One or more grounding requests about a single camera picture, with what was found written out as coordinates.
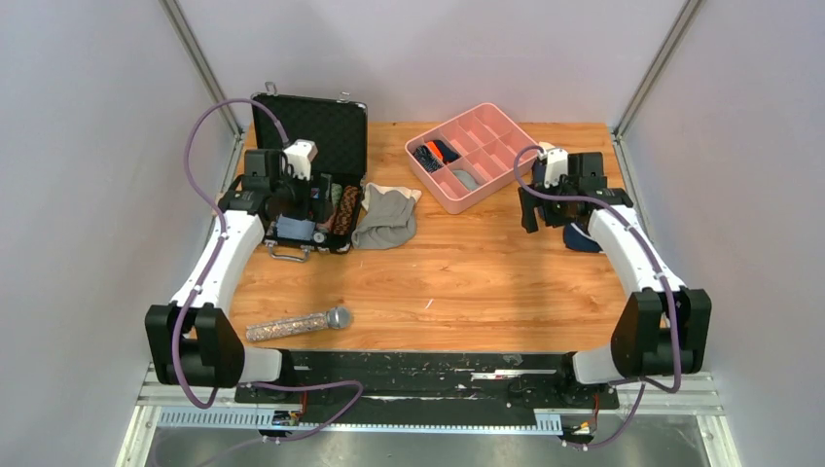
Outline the grey underwear white waistband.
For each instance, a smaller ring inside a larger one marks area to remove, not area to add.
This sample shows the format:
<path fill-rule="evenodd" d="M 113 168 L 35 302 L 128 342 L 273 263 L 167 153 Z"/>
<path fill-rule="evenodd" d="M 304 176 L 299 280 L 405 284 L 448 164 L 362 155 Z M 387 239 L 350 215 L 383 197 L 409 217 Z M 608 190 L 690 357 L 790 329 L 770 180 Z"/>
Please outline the grey underwear white waistband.
<path fill-rule="evenodd" d="M 417 233 L 415 208 L 421 196 L 416 189 L 368 183 L 362 200 L 366 214 L 351 235 L 353 246 L 386 250 L 407 243 Z"/>

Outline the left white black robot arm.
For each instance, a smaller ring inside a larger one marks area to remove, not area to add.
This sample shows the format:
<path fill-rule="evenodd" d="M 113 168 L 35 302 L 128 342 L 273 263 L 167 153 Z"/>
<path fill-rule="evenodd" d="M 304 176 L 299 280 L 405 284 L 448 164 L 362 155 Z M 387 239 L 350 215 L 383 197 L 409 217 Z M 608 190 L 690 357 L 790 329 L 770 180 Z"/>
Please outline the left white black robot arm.
<path fill-rule="evenodd" d="M 275 402 L 290 400 L 298 376 L 277 349 L 241 342 L 230 307 L 241 274 L 269 224 L 297 210 L 312 215 L 319 199 L 311 185 L 317 148 L 299 139 L 284 150 L 250 150 L 248 167 L 219 200 L 217 220 L 189 278 L 166 305 L 152 305 L 145 329 L 158 381 L 167 385 L 230 388 L 260 381 Z"/>

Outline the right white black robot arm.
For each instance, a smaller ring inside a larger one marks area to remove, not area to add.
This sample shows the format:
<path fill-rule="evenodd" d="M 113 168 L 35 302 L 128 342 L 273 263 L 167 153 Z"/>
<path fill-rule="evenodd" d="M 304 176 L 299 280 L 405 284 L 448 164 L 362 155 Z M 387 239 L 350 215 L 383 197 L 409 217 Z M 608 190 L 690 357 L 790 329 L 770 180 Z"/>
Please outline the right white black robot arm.
<path fill-rule="evenodd" d="M 516 177 L 521 225 L 571 228 L 603 253 L 620 279 L 627 302 L 610 341 L 597 349 L 574 351 L 556 393 L 568 406 L 580 406 L 596 384 L 643 381 L 675 393 L 684 375 L 703 363 L 712 301 L 678 277 L 644 233 L 630 195 L 611 188 L 598 152 L 570 154 L 530 145 L 514 160 L 532 153 L 532 179 Z"/>

